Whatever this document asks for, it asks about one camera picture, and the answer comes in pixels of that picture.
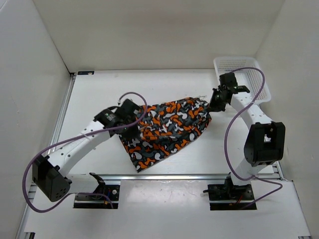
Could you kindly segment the camouflage patterned shorts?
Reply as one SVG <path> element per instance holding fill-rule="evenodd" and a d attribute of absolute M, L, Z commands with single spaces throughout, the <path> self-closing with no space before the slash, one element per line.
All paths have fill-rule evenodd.
<path fill-rule="evenodd" d="M 209 103 L 201 98 L 184 98 L 147 106 L 133 137 L 120 141 L 137 172 L 141 172 L 181 151 L 198 139 L 212 118 Z"/>

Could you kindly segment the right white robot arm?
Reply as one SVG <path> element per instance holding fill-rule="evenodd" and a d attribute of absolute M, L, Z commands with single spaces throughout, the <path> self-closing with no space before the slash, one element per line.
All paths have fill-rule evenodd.
<path fill-rule="evenodd" d="M 247 86 L 238 85 L 234 72 L 220 75 L 219 81 L 218 88 L 213 89 L 210 111 L 223 112 L 230 105 L 237 112 L 235 117 L 241 117 L 249 130 L 244 159 L 237 168 L 230 168 L 231 182 L 224 186 L 225 196 L 235 199 L 242 193 L 241 186 L 249 184 L 262 169 L 283 158 L 286 127 L 263 113 L 256 104 L 259 95 L 251 93 Z"/>

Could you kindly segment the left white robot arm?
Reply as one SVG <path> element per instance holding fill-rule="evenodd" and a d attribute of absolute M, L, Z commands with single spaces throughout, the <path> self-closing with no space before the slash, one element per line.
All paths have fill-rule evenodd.
<path fill-rule="evenodd" d="M 69 193 L 88 193 L 93 199 L 103 197 L 102 178 L 95 173 L 71 174 L 71 169 L 90 151 L 113 135 L 135 136 L 137 119 L 143 108 L 126 99 L 119 106 L 102 110 L 78 136 L 64 141 L 47 156 L 39 155 L 32 163 L 32 179 L 51 201 L 60 201 Z"/>

